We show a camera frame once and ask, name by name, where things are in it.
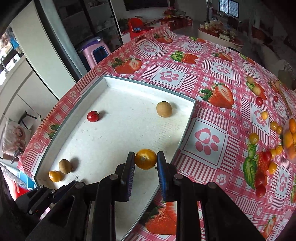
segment pink checkered tablecloth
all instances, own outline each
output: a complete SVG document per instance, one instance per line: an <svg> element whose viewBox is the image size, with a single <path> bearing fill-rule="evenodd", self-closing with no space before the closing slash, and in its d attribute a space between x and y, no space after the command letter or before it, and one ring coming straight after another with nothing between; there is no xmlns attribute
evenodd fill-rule
<svg viewBox="0 0 296 241"><path fill-rule="evenodd" d="M73 86L39 126L18 163L20 170L34 176L36 163L56 129L86 90L104 74L143 81L196 99L191 124L173 164L194 182L216 182L268 240L279 235L296 206L295 196L291 196L296 191L295 165L287 160L284 152L276 156L277 170L267 175L266 194L261 199L252 188L254 175L243 167L249 156L250 133L259 135L256 153L281 142L279 135L269 127L270 121L283 126L289 118L273 84L276 77L237 52L209 41L175 34L167 25L123 45ZM260 107L255 104L252 86L246 84L247 76L253 77L264 89L261 97L266 100ZM296 93L284 87L282 90L292 110L296 111ZM264 110L269 113L267 120L260 115ZM250 159L256 169L256 157ZM161 195L157 194L154 208L147 210L145 218L127 237L128 241L175 240L172 235L176 231L175 205L163 204L161 200ZM161 218L167 222L158 223ZM202 218L200 222L205 239Z"/></svg>

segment television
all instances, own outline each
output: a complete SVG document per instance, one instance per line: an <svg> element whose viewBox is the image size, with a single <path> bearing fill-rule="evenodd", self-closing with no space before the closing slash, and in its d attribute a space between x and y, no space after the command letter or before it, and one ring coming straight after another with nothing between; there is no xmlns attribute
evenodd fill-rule
<svg viewBox="0 0 296 241"><path fill-rule="evenodd" d="M126 10L134 10L146 7L167 7L168 0L123 0Z"/></svg>

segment cushion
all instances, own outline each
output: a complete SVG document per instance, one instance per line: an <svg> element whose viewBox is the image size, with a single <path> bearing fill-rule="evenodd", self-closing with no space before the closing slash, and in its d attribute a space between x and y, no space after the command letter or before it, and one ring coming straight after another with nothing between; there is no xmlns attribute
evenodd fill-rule
<svg viewBox="0 0 296 241"><path fill-rule="evenodd" d="M30 138L31 132L28 129L8 118L3 134L2 152L14 156L19 147L22 151L25 150Z"/></svg>

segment tray rim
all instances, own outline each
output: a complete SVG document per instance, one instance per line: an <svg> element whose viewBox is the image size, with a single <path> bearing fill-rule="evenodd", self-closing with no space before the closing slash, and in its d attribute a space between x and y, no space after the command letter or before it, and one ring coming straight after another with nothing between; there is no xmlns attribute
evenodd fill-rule
<svg viewBox="0 0 296 241"><path fill-rule="evenodd" d="M76 102L76 104L74 105L74 107L72 108L72 110L69 112L69 114L65 117L65 119L63 120L63 122L61 123L61 125L58 127L57 131L55 132L52 140L50 141L48 147L46 148L39 164L38 164L38 167L36 169L36 172L35 172L35 175L34 175L34 181L35 183L37 184L37 186L39 186L39 183L38 183L38 179L37 179L37 174L39 172L39 169L41 167L41 164L42 162L44 161L45 159L45 156L46 154L48 153L53 141L54 141L54 138L55 136L57 136L57 134L60 132L60 130L62 129L62 127L64 126L64 124L67 122L67 120L70 118L71 114L76 110L77 106L84 100L84 98L97 86L98 83L100 83L103 79L105 79L105 77L109 77L109 78L113 78L113 79L118 79L118 80L124 80L124 81L129 81L129 82L132 82L132 83L135 83L135 84L140 84L140 85L144 85L144 86L147 86L147 87L151 87L151 88L154 88L154 89L158 89L158 90L161 90L161 91L164 91L164 92L167 92L167 93L170 93L170 94L173 94L175 96L178 96L178 97L181 97L187 101L190 101L192 102L194 105L193 105L193 108L191 110L191 113L190 113L190 117L188 119L188 122L186 124L186 127L184 129L184 133L180 139L180 142L176 148L176 152L175 154L173 155L172 157L172 161L176 158L176 155L178 153L178 149L180 148L180 145L182 143L182 141L184 140L184 137L185 137L185 134L186 134L186 130L188 130L188 127L189 127L189 124L191 122L191 119L192 119L192 114L194 112L194 107L195 107L195 102L196 100L191 98L191 97L188 97L186 95L183 95L181 93L178 93L176 91L172 91L172 90L169 90L167 88L164 88L164 87L160 87L160 86L156 86L156 85L153 85L153 84L149 84L149 83L145 83L145 82L141 82L141 81L138 81L138 80L133 80L133 79L128 79L128 78L122 78L122 77L117 77L117 76L112 76L112 75L102 75L100 78L98 78L92 86L90 86L83 94L83 96ZM142 215L144 214L144 212L146 211L147 207L150 205L151 201L154 199L156 193L158 192L159 190L159 184L156 188L156 190L154 191L153 195L151 196L151 199L149 200L148 204L146 205L146 207L144 208L143 212L139 215L139 217L137 218L137 220L135 221L135 223L131 226L131 228L129 229L129 231L122 237L121 241L124 240L131 232L131 230L137 225L137 223L139 222L140 218L142 217Z"/></svg>

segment bowl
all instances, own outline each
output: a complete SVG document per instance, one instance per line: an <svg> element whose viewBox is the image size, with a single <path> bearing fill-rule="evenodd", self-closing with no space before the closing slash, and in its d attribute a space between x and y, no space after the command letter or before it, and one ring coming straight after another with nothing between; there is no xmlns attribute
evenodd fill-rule
<svg viewBox="0 0 296 241"><path fill-rule="evenodd" d="M296 141L293 141L293 134L290 132L289 129L289 120L295 119L294 116L290 116L290 118L286 121L283 130L283 148L288 160L296 164Z"/></svg>

